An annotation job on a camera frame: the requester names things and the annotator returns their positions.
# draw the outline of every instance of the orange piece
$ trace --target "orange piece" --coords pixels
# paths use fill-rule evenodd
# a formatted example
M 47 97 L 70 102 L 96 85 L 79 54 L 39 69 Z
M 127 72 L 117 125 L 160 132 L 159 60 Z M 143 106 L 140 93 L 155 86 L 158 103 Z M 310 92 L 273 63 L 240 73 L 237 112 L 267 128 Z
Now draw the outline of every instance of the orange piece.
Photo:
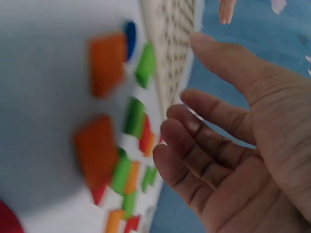
M 124 80 L 122 63 L 126 58 L 127 43 L 123 33 L 114 33 L 90 42 L 91 86 L 94 96 L 107 96 Z
M 100 188 L 109 181 L 120 157 L 114 142 L 110 117 L 101 115 L 74 135 L 86 183 Z
M 155 134 L 153 132 L 150 132 L 147 149 L 146 149 L 146 151 L 144 153 L 145 157 L 150 157 L 152 155 L 152 150 L 154 148 L 155 137 L 156 137 Z
M 105 233 L 118 233 L 119 222 L 125 216 L 124 210 L 114 210 L 110 211 Z
M 140 167 L 140 162 L 138 161 L 132 162 L 130 176 L 128 178 L 127 185 L 124 190 L 125 194 L 131 194 L 135 191 L 136 182 L 137 182 L 138 173 L 139 173 L 139 167 Z

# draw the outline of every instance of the red piece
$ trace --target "red piece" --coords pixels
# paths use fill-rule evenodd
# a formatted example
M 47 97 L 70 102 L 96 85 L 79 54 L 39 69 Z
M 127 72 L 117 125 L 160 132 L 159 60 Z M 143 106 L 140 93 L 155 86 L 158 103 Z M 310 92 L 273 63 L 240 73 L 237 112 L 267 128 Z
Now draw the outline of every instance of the red piece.
M 14 212 L 0 200 L 0 232 L 24 233 Z
M 99 187 L 99 188 L 92 188 L 90 187 L 93 199 L 94 199 L 94 204 L 98 205 L 99 202 L 101 202 L 101 199 L 103 198 L 105 189 L 107 187 L 107 185 L 109 185 L 110 182 L 105 183 L 103 186 Z
M 131 230 L 137 231 L 140 221 L 140 216 L 133 216 L 128 219 L 124 233 L 130 233 Z
M 150 136 L 151 136 L 150 122 L 149 122 L 149 117 L 146 115 L 144 129 L 142 131 L 141 140 L 139 141 L 139 149 L 143 153 L 145 153 L 148 149 Z

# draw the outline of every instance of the blue piece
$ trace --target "blue piece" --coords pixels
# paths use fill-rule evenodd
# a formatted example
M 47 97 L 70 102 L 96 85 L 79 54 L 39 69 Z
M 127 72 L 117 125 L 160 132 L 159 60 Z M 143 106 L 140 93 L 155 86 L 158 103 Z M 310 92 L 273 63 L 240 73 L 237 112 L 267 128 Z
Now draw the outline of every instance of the blue piece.
M 133 21 L 126 22 L 124 33 L 127 38 L 127 61 L 129 61 L 133 55 L 136 45 L 136 25 Z

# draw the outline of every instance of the plastic piece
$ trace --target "plastic piece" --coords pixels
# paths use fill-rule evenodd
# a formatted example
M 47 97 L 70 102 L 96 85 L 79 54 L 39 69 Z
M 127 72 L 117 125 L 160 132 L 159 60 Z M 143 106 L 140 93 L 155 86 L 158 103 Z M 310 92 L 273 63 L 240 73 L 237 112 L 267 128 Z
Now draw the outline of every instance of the plastic piece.
M 156 175 L 157 175 L 157 168 L 154 167 L 153 169 L 151 169 L 151 174 L 149 175 L 149 184 L 151 186 L 154 186 L 154 184 L 155 184 Z
M 120 220 L 122 220 L 124 216 L 124 210 L 110 211 L 105 233 L 118 233 Z
M 136 201 L 136 190 L 131 193 L 124 196 L 122 209 L 125 211 L 124 220 L 128 220 L 133 214 L 133 209 L 135 206 Z
M 102 187 L 120 159 L 110 117 L 101 115 L 94 119 L 74 135 L 74 142 L 87 185 Z
M 91 89 L 94 96 L 107 96 L 125 80 L 123 62 L 127 57 L 124 33 L 118 32 L 90 42 Z
M 132 162 L 130 176 L 128 178 L 127 185 L 124 190 L 125 194 L 131 194 L 135 191 L 139 168 L 140 168 L 140 162 L 138 161 Z
M 155 134 L 153 132 L 150 133 L 149 135 L 149 140 L 148 140 L 148 145 L 147 145 L 147 149 L 144 153 L 145 157 L 151 157 L 152 155 L 152 150 L 154 148 L 154 142 L 155 142 Z
M 0 232 L 24 233 L 21 224 L 14 212 L 0 200 Z
M 145 117 L 145 106 L 138 99 L 131 98 L 125 133 L 141 139 Z
M 140 222 L 140 216 L 133 216 L 127 220 L 124 233 L 130 233 L 131 230 L 137 231 Z
M 124 27 L 127 38 L 127 61 L 131 60 L 136 45 L 136 25 L 133 21 L 128 21 Z
M 150 176 L 152 175 L 152 169 L 151 167 L 147 167 L 147 170 L 145 172 L 145 176 L 142 180 L 142 183 L 141 183 L 141 189 L 144 193 L 146 193 L 147 191 L 147 187 L 149 185 L 149 180 L 150 180 Z
M 147 88 L 150 76 L 154 75 L 156 70 L 156 58 L 152 44 L 146 44 L 140 62 L 135 72 L 136 80 L 141 87 Z
M 153 186 L 155 184 L 156 175 L 157 175 L 157 168 L 156 167 L 151 168 L 148 166 L 145 172 L 145 176 L 141 183 L 141 189 L 144 193 L 146 193 L 147 187 L 149 185 Z
M 124 189 L 130 174 L 131 161 L 128 159 L 123 149 L 119 149 L 119 155 L 121 159 L 114 171 L 111 187 L 116 193 L 123 196 Z
M 150 122 L 149 122 L 149 117 L 146 115 L 143 131 L 142 131 L 142 136 L 141 136 L 141 139 L 139 141 L 139 149 L 144 154 L 146 153 L 146 151 L 148 149 L 150 136 L 151 136 Z
M 101 199 L 103 198 L 103 195 L 104 195 L 104 192 L 106 190 L 108 183 L 109 183 L 109 181 L 107 183 L 103 184 L 99 188 L 90 188 L 95 205 L 99 205 L 99 203 L 101 202 Z

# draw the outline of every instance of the green shape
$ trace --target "green shape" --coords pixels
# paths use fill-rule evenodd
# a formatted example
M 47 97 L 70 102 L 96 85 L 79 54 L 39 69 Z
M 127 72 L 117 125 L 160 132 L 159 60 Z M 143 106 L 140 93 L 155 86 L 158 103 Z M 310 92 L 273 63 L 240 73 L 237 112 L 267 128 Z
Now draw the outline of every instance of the green shape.
M 147 88 L 150 76 L 156 70 L 156 56 L 154 47 L 151 43 L 145 45 L 138 67 L 135 72 L 136 80 L 141 87 Z
M 149 175 L 149 184 L 151 186 L 154 186 L 155 184 L 156 175 L 157 175 L 157 168 L 155 167 L 154 169 L 151 170 L 151 174 Z
M 145 117 L 145 105 L 138 99 L 131 97 L 125 133 L 133 135 L 137 139 L 141 139 Z
M 151 167 L 148 166 L 145 172 L 145 176 L 141 182 L 141 189 L 144 193 L 146 193 L 147 187 L 150 184 L 150 178 L 152 178 L 151 176 L 152 176 L 152 169 Z
M 111 188 L 113 191 L 123 196 L 132 162 L 128 159 L 125 151 L 122 148 L 119 149 L 119 155 L 120 161 L 114 170 Z
M 124 196 L 122 209 L 125 211 L 124 220 L 127 221 L 133 215 L 136 201 L 136 191 Z

